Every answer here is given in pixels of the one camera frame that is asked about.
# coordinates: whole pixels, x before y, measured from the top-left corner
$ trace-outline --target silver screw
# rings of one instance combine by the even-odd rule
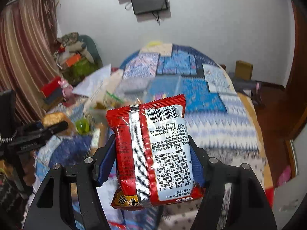
[[[57,170],[57,169],[60,167],[60,165],[61,165],[61,164],[59,164],[59,163],[55,163],[55,164],[52,165],[52,168],[53,168],[54,170]]]
[[[92,161],[93,161],[93,158],[91,158],[91,157],[87,157],[87,158],[84,159],[85,163],[91,163]]]
[[[247,163],[242,164],[242,168],[249,170],[250,166]]]
[[[209,162],[211,162],[211,163],[217,163],[217,158],[215,158],[215,157],[210,157],[210,159],[209,159]]]

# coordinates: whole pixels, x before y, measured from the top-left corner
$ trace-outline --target wooden floor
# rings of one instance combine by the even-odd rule
[[[287,165],[290,165],[287,147],[284,144],[286,136],[295,123],[300,112],[287,103],[284,91],[262,87],[261,98],[263,107],[256,106],[257,119],[262,130],[264,148],[271,169],[274,187]]]

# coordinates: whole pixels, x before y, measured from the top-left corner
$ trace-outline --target red snack package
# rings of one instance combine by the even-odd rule
[[[137,210],[203,196],[194,184],[184,113],[184,95],[107,111],[120,185],[113,207]]]

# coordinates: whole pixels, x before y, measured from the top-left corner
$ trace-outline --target striped curtain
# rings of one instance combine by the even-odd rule
[[[56,28],[54,0],[19,0],[0,15],[0,90],[16,91],[22,123],[44,116],[40,89],[59,75]]]

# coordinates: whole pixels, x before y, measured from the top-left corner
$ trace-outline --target barcode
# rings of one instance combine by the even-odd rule
[[[146,111],[146,114],[147,118],[149,118],[152,123],[179,117],[175,106],[162,109],[148,110]]]

